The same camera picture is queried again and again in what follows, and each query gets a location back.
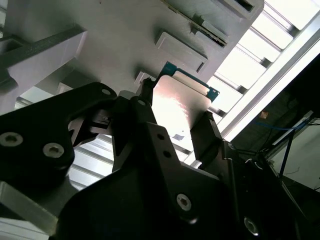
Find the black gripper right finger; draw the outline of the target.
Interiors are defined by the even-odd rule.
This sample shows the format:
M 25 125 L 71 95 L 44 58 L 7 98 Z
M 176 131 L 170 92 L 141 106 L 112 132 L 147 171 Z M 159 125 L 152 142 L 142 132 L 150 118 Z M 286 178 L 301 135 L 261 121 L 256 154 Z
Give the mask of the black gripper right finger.
M 215 206 L 225 239 L 300 239 L 299 210 L 265 159 L 241 158 L 208 111 L 192 127 L 191 139 L 199 168 L 222 184 Z

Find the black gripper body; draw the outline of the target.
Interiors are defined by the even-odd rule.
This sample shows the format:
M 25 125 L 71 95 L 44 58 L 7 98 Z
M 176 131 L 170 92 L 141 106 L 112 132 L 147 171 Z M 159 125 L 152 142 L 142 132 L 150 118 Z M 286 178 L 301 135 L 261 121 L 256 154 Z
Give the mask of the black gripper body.
M 228 240 L 235 219 L 226 188 L 186 165 L 169 183 L 141 166 L 117 170 L 74 195 L 56 240 Z

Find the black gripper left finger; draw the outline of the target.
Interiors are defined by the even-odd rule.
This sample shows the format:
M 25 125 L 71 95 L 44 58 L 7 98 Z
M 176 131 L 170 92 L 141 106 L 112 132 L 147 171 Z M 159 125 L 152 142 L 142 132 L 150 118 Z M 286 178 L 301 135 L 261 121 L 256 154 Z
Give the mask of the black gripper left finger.
M 168 184 L 181 166 L 168 132 L 151 105 L 156 83 L 146 79 L 138 96 L 126 99 L 91 83 L 0 118 L 0 213 L 34 224 L 58 224 L 80 191 L 67 178 L 75 147 L 100 133 L 112 136 L 116 172 L 143 167 Z

